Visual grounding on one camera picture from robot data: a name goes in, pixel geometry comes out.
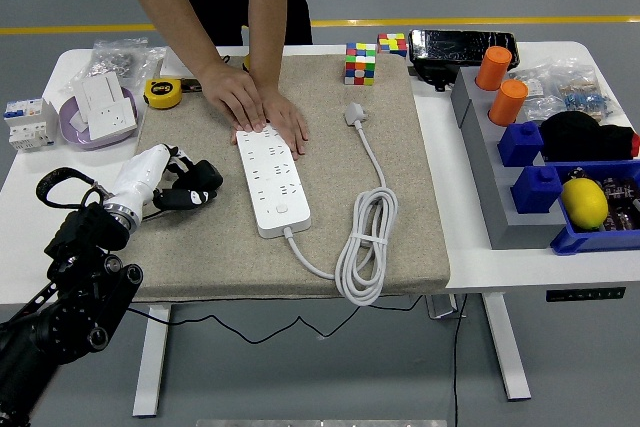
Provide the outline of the person's left hand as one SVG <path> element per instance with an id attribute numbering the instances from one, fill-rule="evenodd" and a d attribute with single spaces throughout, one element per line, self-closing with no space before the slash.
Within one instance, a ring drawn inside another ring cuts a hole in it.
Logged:
<path id="1" fill-rule="evenodd" d="M 309 136 L 304 116 L 277 87 L 259 86 L 257 92 L 262 102 L 263 116 L 266 118 L 264 124 L 268 123 L 276 129 L 290 148 L 293 159 L 297 160 L 305 153 L 305 144 Z M 250 121 L 249 103 L 250 97 L 247 92 L 225 102 L 233 116 L 232 125 L 236 131 L 257 130 L 255 123 Z"/>

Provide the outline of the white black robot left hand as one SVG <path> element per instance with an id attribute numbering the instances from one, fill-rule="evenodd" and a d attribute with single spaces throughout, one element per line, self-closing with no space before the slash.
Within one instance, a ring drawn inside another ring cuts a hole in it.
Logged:
<path id="1" fill-rule="evenodd" d="M 215 198 L 222 184 L 209 161 L 193 162 L 179 147 L 158 144 L 123 165 L 104 207 L 135 229 L 145 205 L 159 211 L 195 209 Z"/>

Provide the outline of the person's right hand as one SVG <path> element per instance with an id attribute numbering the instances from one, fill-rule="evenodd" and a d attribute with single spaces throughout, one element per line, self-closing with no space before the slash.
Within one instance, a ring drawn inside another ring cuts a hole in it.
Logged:
<path id="1" fill-rule="evenodd" d="M 218 61 L 199 68 L 196 78 L 205 98 L 232 128 L 245 132 L 260 132 L 264 128 L 262 101 L 246 72 Z"/>

